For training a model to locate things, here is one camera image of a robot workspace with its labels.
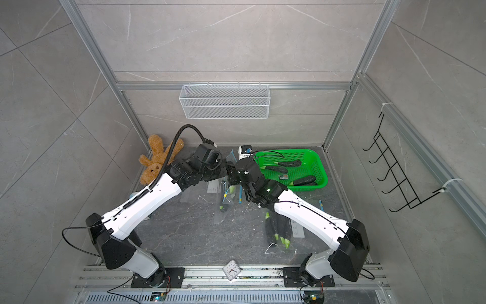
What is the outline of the dark eggplant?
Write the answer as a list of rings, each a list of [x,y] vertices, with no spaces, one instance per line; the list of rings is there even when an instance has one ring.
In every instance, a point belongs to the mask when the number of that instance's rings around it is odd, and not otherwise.
[[[282,244],[288,249],[292,238],[291,220],[284,215],[277,214],[277,229]]]

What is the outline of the clear zip-top bag blue zipper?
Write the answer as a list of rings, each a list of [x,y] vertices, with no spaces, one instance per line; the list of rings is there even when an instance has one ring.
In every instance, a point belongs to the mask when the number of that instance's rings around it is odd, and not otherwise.
[[[258,209],[262,221],[261,240],[257,242],[258,262],[265,265],[297,265],[312,253],[320,253],[329,247],[309,230],[298,227],[294,236],[290,218],[267,208]]]

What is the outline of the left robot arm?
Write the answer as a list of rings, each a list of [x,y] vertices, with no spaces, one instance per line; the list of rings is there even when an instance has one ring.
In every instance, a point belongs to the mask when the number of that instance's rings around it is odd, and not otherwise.
[[[154,181],[130,200],[103,215],[93,213],[83,226],[89,233],[106,268],[127,269],[144,279],[161,284],[165,276],[163,264],[143,250],[133,238],[135,228],[167,201],[201,181],[223,177],[227,171],[225,159],[217,145],[204,136],[202,143],[187,158],[166,160]]]

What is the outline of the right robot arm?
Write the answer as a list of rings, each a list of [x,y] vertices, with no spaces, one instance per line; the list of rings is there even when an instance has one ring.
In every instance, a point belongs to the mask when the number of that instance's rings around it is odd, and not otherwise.
[[[334,273],[356,282],[370,252],[362,222],[347,222],[307,203],[284,184],[266,179],[258,164],[246,157],[226,165],[231,184],[240,184],[247,200],[285,216],[319,237],[329,249],[305,258],[299,277],[310,286]]]

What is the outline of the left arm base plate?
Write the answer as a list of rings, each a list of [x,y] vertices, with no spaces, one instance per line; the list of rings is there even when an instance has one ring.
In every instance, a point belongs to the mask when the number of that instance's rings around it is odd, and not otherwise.
[[[169,267],[163,271],[156,271],[148,279],[144,279],[138,274],[134,275],[131,288],[181,288],[184,280],[185,268]]]

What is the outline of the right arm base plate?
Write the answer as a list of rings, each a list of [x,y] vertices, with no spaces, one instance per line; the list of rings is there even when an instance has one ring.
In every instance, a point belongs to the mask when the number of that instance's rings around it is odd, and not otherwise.
[[[284,267],[282,268],[283,283],[286,288],[300,288],[300,287],[335,287],[333,275],[327,275],[321,279],[315,279],[310,274],[302,271],[299,267]]]

